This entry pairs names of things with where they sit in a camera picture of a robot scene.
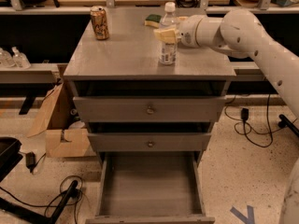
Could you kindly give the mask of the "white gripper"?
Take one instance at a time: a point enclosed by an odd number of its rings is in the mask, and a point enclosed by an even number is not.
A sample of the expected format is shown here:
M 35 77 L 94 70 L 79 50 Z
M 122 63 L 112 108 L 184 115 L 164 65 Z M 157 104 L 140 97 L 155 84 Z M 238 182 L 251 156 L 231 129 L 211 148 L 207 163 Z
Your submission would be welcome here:
M 179 31 L 175 28 L 155 29 L 155 38 L 167 43 L 199 48 L 201 46 L 219 48 L 225 45 L 221 35 L 222 18 L 210 18 L 207 15 L 193 15 L 178 17 L 181 21 Z

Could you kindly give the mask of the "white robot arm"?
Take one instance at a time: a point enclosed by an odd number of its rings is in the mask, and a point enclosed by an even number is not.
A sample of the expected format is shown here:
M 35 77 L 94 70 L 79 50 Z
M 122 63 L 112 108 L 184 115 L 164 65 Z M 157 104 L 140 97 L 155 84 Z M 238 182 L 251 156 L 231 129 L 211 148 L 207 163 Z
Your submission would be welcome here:
M 162 26 L 154 34 L 160 41 L 251 58 L 291 112 L 299 116 L 298 57 L 275 41 L 251 12 L 232 10 L 222 18 L 193 15 L 179 20 L 177 26 Z M 265 213 L 261 224 L 299 224 L 299 159 L 293 162 L 285 180 L 279 218 Z

